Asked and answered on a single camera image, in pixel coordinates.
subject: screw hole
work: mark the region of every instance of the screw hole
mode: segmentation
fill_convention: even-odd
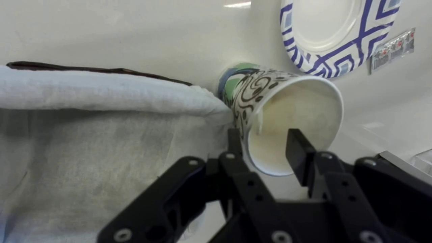
[[[360,242],[362,243],[383,243],[379,236],[377,236],[372,231],[363,231],[360,234]]]
[[[113,236],[113,241],[119,243],[129,242],[132,240],[132,231],[128,229],[119,230]]]
[[[273,243],[291,243],[293,240],[285,231],[275,231],[271,234]]]

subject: paper cup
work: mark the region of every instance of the paper cup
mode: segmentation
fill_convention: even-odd
[[[246,156],[271,176],[293,173],[285,156],[289,129],[327,150],[341,125],[341,96],[321,78],[240,64],[223,76],[219,95],[233,111]]]

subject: sticker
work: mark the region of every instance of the sticker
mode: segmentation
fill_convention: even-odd
[[[372,75],[375,69],[390,64],[393,60],[402,59],[406,55],[414,53],[414,44],[416,29],[412,29],[399,34],[394,40],[379,45],[370,59],[370,75]]]

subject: towel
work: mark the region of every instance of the towel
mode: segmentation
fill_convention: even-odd
[[[177,160],[225,150],[232,115],[165,80],[0,68],[0,242],[94,242]],[[181,242],[223,225],[210,204]]]

